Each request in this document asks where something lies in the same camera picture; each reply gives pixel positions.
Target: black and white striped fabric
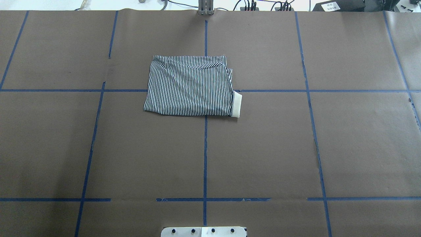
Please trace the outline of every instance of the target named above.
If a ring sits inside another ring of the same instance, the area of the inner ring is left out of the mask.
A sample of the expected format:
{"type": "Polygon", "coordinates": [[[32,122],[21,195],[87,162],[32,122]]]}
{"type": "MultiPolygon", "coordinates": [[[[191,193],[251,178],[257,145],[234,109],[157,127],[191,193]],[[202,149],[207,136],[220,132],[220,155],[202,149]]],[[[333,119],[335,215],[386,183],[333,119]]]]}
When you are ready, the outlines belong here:
{"type": "Polygon", "coordinates": [[[234,95],[241,95],[232,90],[231,79],[225,56],[154,56],[144,110],[177,116],[232,116],[234,95]]]}

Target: black box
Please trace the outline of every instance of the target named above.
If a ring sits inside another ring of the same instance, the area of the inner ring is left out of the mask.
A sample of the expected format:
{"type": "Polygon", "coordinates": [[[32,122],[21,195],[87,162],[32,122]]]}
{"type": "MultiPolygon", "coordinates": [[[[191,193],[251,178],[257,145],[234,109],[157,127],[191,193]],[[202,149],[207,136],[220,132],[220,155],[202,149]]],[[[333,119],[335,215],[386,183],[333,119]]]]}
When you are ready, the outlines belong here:
{"type": "Polygon", "coordinates": [[[333,0],[333,1],[326,1],[322,3],[317,3],[313,11],[325,11],[322,7],[323,4],[326,3],[336,3],[340,9],[331,11],[364,11],[365,3],[363,0],[333,0]]]}

